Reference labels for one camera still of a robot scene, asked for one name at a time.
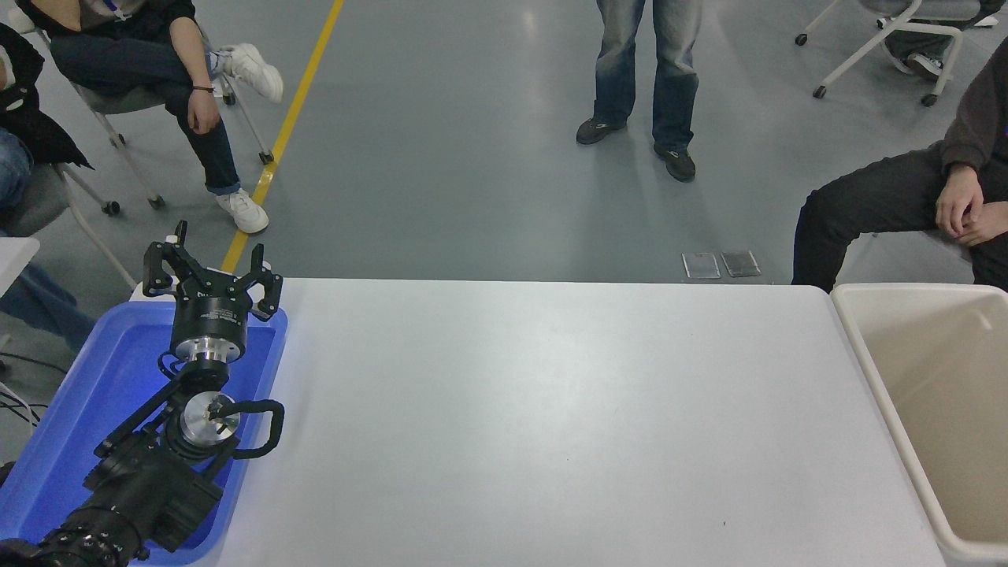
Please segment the person's right hand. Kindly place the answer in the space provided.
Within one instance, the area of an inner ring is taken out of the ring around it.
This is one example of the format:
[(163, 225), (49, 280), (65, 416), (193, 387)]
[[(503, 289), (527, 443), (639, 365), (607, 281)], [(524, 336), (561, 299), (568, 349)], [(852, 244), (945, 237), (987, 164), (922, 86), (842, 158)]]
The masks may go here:
[(978, 172), (971, 165), (954, 164), (936, 201), (936, 225), (948, 236), (965, 236), (967, 226), (979, 221), (984, 204)]

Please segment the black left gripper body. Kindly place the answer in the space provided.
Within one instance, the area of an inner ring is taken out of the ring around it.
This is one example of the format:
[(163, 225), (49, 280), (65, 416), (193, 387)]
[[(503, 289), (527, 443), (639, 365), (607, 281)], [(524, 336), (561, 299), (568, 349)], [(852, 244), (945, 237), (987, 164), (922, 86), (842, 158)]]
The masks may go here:
[(188, 277), (176, 285), (172, 347), (199, 338), (246, 345), (250, 299), (231, 293), (231, 287), (236, 287), (234, 276)]

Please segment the person's left hand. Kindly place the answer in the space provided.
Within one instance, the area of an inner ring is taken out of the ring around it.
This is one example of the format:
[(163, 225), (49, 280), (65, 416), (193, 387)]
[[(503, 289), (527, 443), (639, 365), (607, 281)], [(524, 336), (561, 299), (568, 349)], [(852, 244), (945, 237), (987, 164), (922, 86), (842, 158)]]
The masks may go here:
[(188, 96), (187, 125), (198, 135), (209, 134), (221, 116), (211, 87), (193, 87)]
[(984, 203), (965, 216), (955, 240), (964, 246), (976, 246), (1006, 232), (1007, 202)]

